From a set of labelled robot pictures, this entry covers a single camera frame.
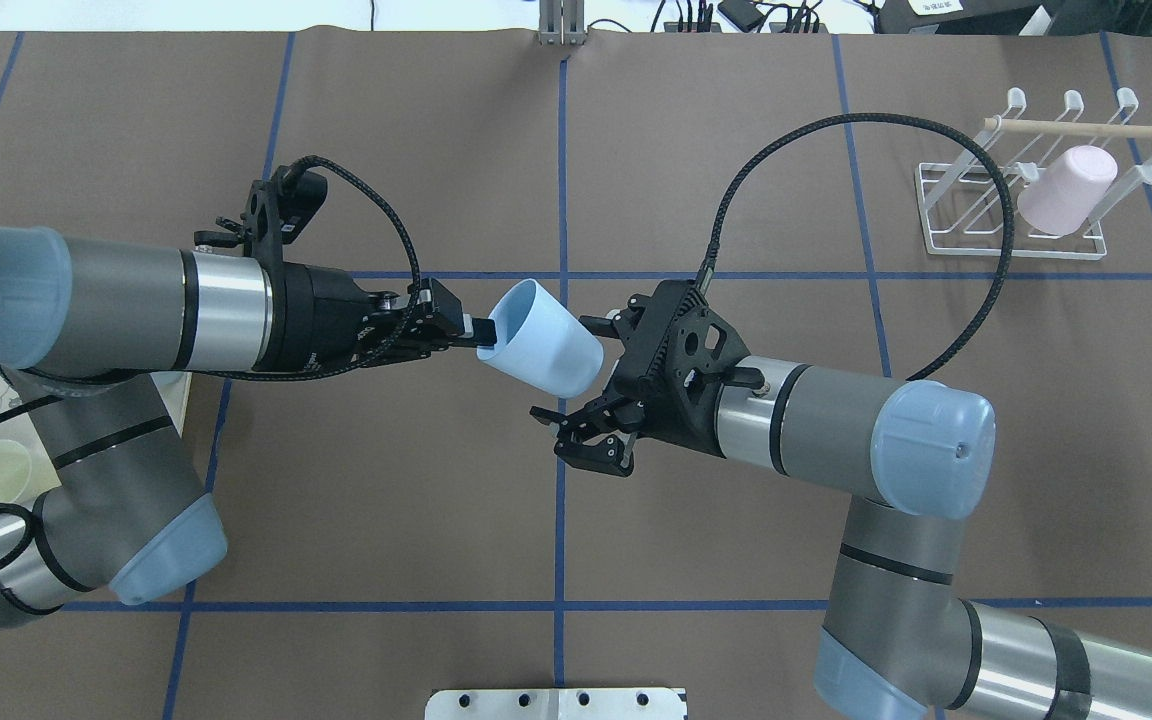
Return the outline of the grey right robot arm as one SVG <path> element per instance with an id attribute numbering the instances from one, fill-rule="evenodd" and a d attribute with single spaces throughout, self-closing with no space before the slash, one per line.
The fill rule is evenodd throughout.
<path id="1" fill-rule="evenodd" d="M 660 282 L 579 328 L 623 354 L 579 409 L 532 407 L 566 464 L 626 477 L 634 442 L 655 439 L 850 498 L 814 660 L 829 707 L 1152 719 L 1151 652 L 955 596 L 995 455 L 986 397 L 756 356 L 691 281 Z"/>

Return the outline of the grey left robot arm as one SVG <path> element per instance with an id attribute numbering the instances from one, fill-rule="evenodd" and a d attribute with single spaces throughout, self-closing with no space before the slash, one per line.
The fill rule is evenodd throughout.
<path id="1" fill-rule="evenodd" d="M 296 381 L 497 341 L 435 281 L 369 293 L 285 263 L 283 232 L 200 232 L 189 251 L 0 227 L 0 373 L 60 480 L 0 501 L 0 630 L 99 588 L 157 600 L 227 555 L 156 372 Z"/>

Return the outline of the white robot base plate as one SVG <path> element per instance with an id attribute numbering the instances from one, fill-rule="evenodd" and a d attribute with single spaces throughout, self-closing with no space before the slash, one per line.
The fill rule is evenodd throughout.
<path id="1" fill-rule="evenodd" d="M 684 689 L 575 687 L 447 689 L 431 694 L 425 719 L 687 719 Z"/>

